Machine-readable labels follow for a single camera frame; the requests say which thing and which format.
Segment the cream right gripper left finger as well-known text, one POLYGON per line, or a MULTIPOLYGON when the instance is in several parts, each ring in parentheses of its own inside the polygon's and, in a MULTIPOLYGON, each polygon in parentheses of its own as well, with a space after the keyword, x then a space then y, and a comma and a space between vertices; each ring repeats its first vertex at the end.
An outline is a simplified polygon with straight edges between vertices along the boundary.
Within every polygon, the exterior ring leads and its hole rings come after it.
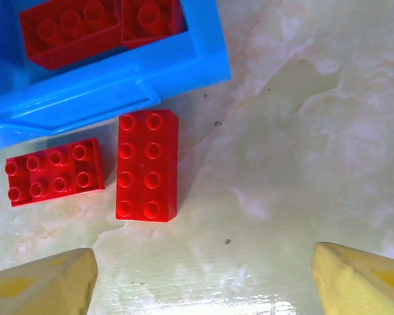
POLYGON ((87 315, 98 266, 91 248, 0 271, 0 315, 87 315))

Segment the long red lego brick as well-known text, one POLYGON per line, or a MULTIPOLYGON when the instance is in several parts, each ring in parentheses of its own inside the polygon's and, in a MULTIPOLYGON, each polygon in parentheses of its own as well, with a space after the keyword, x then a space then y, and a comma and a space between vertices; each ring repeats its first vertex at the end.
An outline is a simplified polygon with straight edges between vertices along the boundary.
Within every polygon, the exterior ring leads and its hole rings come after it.
POLYGON ((28 59, 46 70, 121 45, 119 0, 47 0, 19 19, 28 59))

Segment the red eight-stud lego brick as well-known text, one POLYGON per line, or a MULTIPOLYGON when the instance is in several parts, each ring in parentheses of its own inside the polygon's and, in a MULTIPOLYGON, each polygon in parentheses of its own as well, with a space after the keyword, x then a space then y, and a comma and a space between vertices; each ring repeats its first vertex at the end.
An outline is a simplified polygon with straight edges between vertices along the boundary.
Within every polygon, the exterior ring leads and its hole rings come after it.
POLYGON ((179 118, 170 110, 119 117, 118 220, 168 222, 177 216, 179 118))

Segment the small red lego brick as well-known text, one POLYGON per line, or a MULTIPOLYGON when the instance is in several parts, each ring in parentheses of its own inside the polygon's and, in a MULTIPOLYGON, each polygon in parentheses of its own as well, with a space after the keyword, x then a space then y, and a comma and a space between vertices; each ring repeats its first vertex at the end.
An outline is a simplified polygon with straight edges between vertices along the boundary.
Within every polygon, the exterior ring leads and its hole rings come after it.
POLYGON ((121 42, 135 49, 186 28, 181 0, 121 0, 121 42))

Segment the flat red lego plate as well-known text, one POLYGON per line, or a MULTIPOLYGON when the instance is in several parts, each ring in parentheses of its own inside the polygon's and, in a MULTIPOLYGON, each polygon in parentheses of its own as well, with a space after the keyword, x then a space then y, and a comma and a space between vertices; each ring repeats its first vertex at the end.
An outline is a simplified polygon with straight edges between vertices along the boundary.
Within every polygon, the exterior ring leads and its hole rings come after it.
POLYGON ((95 138, 11 157, 5 172, 13 207, 105 189, 95 138))

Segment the blue three-compartment bin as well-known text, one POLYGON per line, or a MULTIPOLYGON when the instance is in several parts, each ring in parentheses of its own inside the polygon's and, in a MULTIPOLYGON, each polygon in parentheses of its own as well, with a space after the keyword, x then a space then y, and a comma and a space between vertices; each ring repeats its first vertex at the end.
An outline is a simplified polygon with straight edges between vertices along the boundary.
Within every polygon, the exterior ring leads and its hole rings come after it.
POLYGON ((30 61, 19 13, 47 0, 0 0, 0 149, 93 125, 230 79, 216 0, 181 0, 183 32, 121 45, 57 70, 30 61))

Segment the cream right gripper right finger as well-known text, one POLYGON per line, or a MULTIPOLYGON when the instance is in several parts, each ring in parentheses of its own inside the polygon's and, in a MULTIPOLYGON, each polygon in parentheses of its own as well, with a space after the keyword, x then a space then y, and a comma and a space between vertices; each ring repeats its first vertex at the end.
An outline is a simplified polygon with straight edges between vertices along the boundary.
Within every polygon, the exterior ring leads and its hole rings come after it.
POLYGON ((394 315, 394 259, 318 242, 311 271, 324 315, 394 315))

